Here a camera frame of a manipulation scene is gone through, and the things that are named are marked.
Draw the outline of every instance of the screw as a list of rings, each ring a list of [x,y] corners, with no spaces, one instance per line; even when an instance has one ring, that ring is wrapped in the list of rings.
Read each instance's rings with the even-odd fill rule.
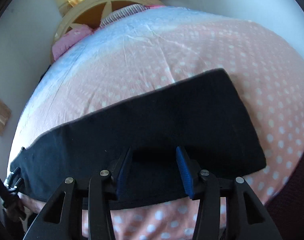
[[[235,180],[237,183],[240,183],[240,184],[242,184],[244,182],[244,179],[242,177],[237,177]]]
[[[102,171],[100,171],[100,175],[105,177],[105,176],[109,175],[109,171],[108,170],[102,170]]]
[[[67,177],[66,179],[65,179],[65,183],[66,184],[71,184],[73,182],[73,178],[72,177]]]
[[[209,176],[210,175],[210,172],[208,170],[201,170],[199,172],[202,176]]]

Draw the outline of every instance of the curved headboard frame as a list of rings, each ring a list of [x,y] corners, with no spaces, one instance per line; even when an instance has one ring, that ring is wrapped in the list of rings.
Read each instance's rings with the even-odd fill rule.
[[[112,12],[112,2],[113,1],[124,1],[124,0],[84,0],[75,7],[71,8],[67,14],[63,17],[62,22],[57,28],[57,31],[54,35],[53,43],[55,43],[59,38],[61,38],[71,27],[74,21],[84,12],[89,10],[90,8],[105,3],[105,7],[102,13],[101,18],[106,17],[109,13]],[[163,3],[159,0],[125,0],[131,1],[133,3],[140,3],[143,5],[153,5],[159,4],[163,5]]]

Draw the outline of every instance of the pink bedding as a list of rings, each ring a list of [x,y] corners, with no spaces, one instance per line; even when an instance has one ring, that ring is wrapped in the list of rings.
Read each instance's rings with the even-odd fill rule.
[[[131,28],[138,20],[144,24]],[[117,30],[122,34],[110,34]],[[53,127],[213,68],[230,75],[258,134],[267,166],[245,179],[266,203],[304,151],[304,61],[284,39],[256,23],[184,8],[123,19],[63,55],[22,114],[9,163],[22,146]],[[43,205],[27,197],[25,203],[35,211]],[[197,211],[198,201],[184,198],[111,215],[118,240],[191,239]],[[220,213],[224,226],[223,199]],[[85,236],[87,226],[84,212]]]

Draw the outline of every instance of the metal pin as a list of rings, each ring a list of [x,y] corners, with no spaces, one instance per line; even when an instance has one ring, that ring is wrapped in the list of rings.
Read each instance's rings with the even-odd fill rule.
[[[235,180],[237,183],[240,183],[240,184],[242,184],[244,182],[244,179],[242,177],[237,177]]]
[[[71,184],[73,182],[73,178],[72,177],[67,177],[66,179],[65,179],[65,183],[66,184]]]
[[[201,170],[199,172],[202,176],[209,176],[210,175],[210,172],[208,170]]]
[[[109,175],[109,171],[108,170],[102,170],[102,171],[100,171],[100,175],[105,177],[105,176]]]

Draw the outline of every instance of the folded black fabric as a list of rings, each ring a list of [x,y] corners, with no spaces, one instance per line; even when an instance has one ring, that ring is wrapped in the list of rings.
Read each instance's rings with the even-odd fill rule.
[[[246,108],[227,73],[217,69],[56,127],[23,150],[11,171],[21,168],[24,194],[47,201],[66,177],[90,178],[131,147],[126,190],[110,206],[133,208],[186,196],[178,145],[217,177],[266,166]]]

